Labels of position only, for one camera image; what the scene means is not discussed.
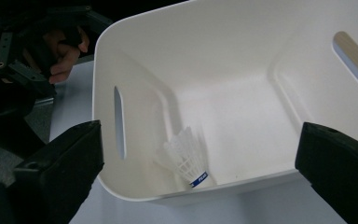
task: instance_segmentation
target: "white table surface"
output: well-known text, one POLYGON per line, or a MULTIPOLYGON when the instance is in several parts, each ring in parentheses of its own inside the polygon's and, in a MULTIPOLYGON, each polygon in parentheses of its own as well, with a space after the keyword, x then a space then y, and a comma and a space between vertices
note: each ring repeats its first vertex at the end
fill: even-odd
MULTIPOLYGON (((93 61, 74 67, 69 79, 56 86, 50 140, 70 127, 90 121, 93 61)), ((120 200, 96 179, 88 199, 71 224, 341 224, 346 223, 305 179, 187 206, 169 207, 120 200)))

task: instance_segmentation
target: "feather shuttlecock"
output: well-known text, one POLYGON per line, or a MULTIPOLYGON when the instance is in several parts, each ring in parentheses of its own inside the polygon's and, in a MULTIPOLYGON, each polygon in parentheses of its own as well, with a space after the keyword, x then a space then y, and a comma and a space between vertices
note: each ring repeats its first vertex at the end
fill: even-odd
POLYGON ((171 141, 164 143, 157 151, 155 161, 161 166, 179 174, 192 188, 214 185, 206 169, 206 159, 202 157, 200 143, 193 137, 190 127, 186 127, 171 141))

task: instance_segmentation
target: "white plastic bin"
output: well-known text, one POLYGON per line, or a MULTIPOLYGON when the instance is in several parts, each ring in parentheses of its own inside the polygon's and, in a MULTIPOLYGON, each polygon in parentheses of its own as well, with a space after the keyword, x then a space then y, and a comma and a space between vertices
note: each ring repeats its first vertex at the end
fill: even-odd
POLYGON ((358 0, 199 0, 113 24, 94 64, 104 187, 128 201, 193 203, 301 176, 304 121, 358 140, 358 78, 334 48, 342 31, 358 47, 358 0), (191 189, 153 162, 186 126, 214 187, 191 189))

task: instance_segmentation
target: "shuttlecock cork base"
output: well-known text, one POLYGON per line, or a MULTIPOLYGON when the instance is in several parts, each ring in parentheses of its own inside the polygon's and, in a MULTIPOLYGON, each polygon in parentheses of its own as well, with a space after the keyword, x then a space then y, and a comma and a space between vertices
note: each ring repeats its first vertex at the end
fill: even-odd
POLYGON ((194 138, 190 127, 186 127, 171 141, 158 150, 155 161, 161 166, 179 174, 192 188, 214 185, 206 169, 206 159, 200 151, 200 144, 194 138))

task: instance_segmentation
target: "human hand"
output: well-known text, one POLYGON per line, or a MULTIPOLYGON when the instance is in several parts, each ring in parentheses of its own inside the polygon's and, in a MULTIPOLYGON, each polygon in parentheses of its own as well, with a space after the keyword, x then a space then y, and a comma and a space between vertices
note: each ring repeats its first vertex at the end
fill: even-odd
MULTIPOLYGON (((62 30, 52 30, 43 35, 43 39, 47 43, 48 48, 57 59, 57 63, 50 67, 51 76, 48 81, 51 84, 65 81, 69 77, 73 66, 77 62, 80 52, 87 53, 89 50, 89 37, 79 26, 77 26, 77 30, 82 39, 82 42, 77 46, 77 48, 61 43, 65 40, 65 34, 62 30)), ((26 49, 23 52, 23 56, 33 69, 40 72, 40 68, 37 63, 26 49)))

